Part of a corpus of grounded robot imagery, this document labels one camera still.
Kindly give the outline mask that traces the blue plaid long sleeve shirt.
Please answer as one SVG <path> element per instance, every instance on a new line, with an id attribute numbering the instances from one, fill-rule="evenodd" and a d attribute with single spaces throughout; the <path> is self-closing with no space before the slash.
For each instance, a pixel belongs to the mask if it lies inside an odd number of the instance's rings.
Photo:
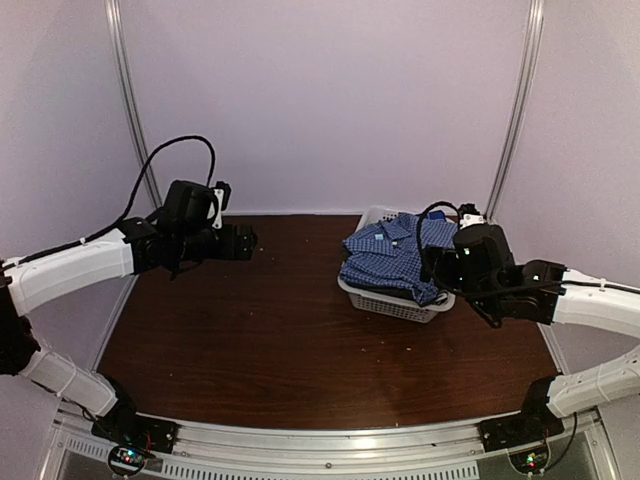
<path id="1" fill-rule="evenodd" d="M 440 294 L 431 282 L 420 278 L 418 247 L 453 246 L 455 224 L 448 221 L 418 221 L 418 216 L 401 212 L 392 220 L 370 224 L 343 241 L 346 259 L 340 278 L 362 289 L 398 290 L 420 306 L 432 303 Z"/>

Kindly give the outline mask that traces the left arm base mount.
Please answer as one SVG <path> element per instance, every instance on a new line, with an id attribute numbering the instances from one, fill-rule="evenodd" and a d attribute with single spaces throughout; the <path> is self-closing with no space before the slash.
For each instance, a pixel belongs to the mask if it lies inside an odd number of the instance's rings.
<path id="1" fill-rule="evenodd" d="M 113 444 L 106 463 L 117 478 L 158 470 L 160 455 L 171 454 L 177 440 L 178 425 L 172 421 L 131 413 L 96 417 L 84 412 L 83 416 L 91 422 L 94 436 Z"/>

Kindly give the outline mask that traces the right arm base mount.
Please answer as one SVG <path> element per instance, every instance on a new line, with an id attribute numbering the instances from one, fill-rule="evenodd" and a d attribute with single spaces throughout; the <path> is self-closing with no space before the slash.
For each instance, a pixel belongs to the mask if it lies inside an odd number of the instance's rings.
<path id="1" fill-rule="evenodd" d="M 564 423 L 553 416 L 520 412 L 483 420 L 478 429 L 486 453 L 506 450 L 517 473 L 533 476 L 551 465 L 549 440 L 564 432 Z"/>

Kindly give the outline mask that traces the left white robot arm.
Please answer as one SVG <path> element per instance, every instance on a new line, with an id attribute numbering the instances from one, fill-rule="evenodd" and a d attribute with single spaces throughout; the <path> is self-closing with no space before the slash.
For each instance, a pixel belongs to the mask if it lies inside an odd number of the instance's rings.
<path id="1" fill-rule="evenodd" d="M 207 187 L 176 180 L 164 204 L 145 218 L 124 217 L 94 237 L 1 264 L 1 372 L 21 376 L 104 418 L 123 444 L 144 433 L 114 383 L 41 345 L 28 314 L 107 280 L 163 268 L 177 277 L 206 260 L 248 261 L 258 237 L 249 225 L 226 224 L 231 195 L 222 181 Z"/>

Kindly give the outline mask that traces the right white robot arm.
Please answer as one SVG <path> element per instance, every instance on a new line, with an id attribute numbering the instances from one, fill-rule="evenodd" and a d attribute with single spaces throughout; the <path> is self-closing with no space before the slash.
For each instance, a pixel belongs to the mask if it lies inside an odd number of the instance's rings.
<path id="1" fill-rule="evenodd" d="M 507 319 L 541 325 L 579 325 L 639 336 L 639 290 L 585 275 L 561 263 L 515 262 L 498 225 L 482 218 L 455 227 L 449 247 L 417 243 L 422 276 L 465 300 L 490 327 Z M 639 350 L 569 375 L 534 382 L 513 419 L 519 440 L 535 440 L 551 424 L 551 415 L 568 417 L 581 410 L 637 394 Z"/>

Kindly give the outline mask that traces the white plastic laundry basket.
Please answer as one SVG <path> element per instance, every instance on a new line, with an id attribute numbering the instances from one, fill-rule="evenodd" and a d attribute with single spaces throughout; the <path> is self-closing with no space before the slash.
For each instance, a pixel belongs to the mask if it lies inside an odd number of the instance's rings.
<path id="1" fill-rule="evenodd" d="M 355 231 L 379 221 L 392 220 L 398 214 L 399 211 L 389 207 L 371 206 L 360 217 Z M 340 277 L 337 277 L 337 284 L 347 294 L 355 309 L 421 324 L 429 323 L 437 315 L 450 311 L 455 305 L 455 296 L 447 292 L 442 292 L 432 303 L 421 307 L 411 296 L 389 296 L 362 289 L 345 283 Z"/>

